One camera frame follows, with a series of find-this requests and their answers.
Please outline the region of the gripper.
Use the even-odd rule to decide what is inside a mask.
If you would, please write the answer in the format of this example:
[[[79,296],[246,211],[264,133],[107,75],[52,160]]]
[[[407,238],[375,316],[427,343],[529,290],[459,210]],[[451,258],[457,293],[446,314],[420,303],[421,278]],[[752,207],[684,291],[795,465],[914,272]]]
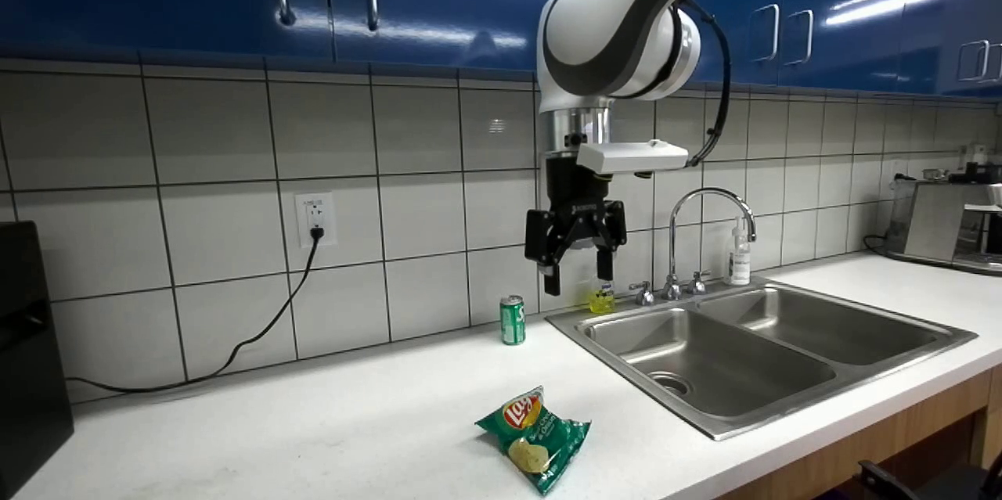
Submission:
[[[627,241],[624,204],[609,200],[613,176],[576,164],[575,155],[546,158],[549,209],[526,214],[524,257],[536,263],[544,293],[561,295],[560,262],[581,235],[581,218],[597,249],[597,278],[615,279],[615,253]]]

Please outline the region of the green chips packet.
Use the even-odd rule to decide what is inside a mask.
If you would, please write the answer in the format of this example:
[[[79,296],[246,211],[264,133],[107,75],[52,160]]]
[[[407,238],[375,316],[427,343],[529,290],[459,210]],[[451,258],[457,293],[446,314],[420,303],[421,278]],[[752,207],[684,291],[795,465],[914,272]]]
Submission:
[[[565,419],[545,404],[544,387],[501,404],[475,423],[545,497],[579,453],[592,423]]]

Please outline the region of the steel double sink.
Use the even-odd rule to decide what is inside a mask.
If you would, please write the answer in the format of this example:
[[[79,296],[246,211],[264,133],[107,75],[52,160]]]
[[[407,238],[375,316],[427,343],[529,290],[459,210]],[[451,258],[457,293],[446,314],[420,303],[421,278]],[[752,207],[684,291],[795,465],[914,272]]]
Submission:
[[[756,278],[551,325],[708,438],[747,433],[974,340],[970,330]]]

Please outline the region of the yellow dish soap bottle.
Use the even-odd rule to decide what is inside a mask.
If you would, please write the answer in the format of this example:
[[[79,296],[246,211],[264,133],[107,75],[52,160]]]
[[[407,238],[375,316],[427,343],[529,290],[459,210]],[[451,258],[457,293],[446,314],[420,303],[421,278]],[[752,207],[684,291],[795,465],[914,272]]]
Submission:
[[[615,284],[612,280],[595,278],[587,292],[588,310],[595,315],[616,312]]]

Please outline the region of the chrome tap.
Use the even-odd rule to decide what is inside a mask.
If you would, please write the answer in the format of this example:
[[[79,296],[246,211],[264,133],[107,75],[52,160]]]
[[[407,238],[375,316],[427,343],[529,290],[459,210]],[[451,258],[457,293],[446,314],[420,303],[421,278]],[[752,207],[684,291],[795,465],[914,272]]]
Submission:
[[[743,200],[736,193],[730,191],[729,189],[722,189],[722,187],[701,187],[700,189],[694,189],[688,191],[680,200],[676,201],[672,209],[672,213],[669,215],[669,272],[665,277],[665,286],[662,290],[662,298],[667,301],[679,301],[683,299],[683,295],[687,293],[686,290],[681,286],[679,276],[677,275],[677,261],[676,261],[676,251],[677,251],[677,228],[679,227],[679,213],[681,208],[697,196],[720,196],[726,198],[737,205],[742,213],[742,218],[748,221],[748,237],[754,243],[758,239],[758,233],[756,233],[756,217],[754,211],[747,204],[747,201]]]

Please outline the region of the green soda can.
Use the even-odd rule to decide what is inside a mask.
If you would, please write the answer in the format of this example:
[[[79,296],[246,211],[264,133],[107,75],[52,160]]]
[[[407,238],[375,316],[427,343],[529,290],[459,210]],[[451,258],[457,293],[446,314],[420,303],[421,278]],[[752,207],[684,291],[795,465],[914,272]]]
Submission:
[[[509,294],[499,301],[501,339],[508,346],[522,344],[526,340],[524,300],[519,294]]]

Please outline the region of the clear pump bottle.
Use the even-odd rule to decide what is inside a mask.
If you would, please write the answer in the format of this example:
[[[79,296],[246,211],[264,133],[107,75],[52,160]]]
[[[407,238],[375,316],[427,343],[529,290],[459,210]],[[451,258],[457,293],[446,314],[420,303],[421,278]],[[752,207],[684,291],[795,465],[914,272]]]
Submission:
[[[726,256],[724,282],[729,286],[747,286],[752,281],[752,240],[747,219],[736,218]]]

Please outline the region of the steel coffee machine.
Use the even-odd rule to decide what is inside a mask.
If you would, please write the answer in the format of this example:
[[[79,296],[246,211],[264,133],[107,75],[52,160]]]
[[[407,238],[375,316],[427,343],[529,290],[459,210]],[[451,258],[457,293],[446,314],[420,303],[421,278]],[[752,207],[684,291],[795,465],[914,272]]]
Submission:
[[[1002,164],[971,144],[955,171],[896,174],[884,252],[896,260],[1002,278]]]

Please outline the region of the black office chair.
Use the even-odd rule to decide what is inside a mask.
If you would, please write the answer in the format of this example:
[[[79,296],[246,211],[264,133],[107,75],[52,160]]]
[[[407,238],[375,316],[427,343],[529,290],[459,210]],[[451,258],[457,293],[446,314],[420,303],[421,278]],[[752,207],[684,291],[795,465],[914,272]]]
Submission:
[[[887,465],[904,468],[915,457],[902,452],[883,463],[861,460],[852,482],[861,486],[866,500],[1002,500],[1002,452],[987,468],[954,464],[936,475],[924,477],[916,488],[906,485],[887,468]]]

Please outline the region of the black appliance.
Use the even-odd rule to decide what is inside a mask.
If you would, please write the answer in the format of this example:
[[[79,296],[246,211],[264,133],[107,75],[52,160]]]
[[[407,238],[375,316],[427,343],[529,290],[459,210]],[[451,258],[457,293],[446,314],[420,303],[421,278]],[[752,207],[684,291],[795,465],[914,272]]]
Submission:
[[[73,432],[37,226],[0,222],[0,500]]]

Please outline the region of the white wall socket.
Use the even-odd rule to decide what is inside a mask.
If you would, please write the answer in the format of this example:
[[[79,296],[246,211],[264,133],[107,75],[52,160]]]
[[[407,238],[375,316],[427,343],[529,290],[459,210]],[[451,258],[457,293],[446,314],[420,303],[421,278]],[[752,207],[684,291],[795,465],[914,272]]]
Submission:
[[[336,246],[339,243],[333,191],[298,193],[294,196],[294,205],[296,205],[294,208],[296,208],[296,225],[301,248],[308,251],[312,247],[314,243],[312,230],[317,228],[323,230],[318,247]]]

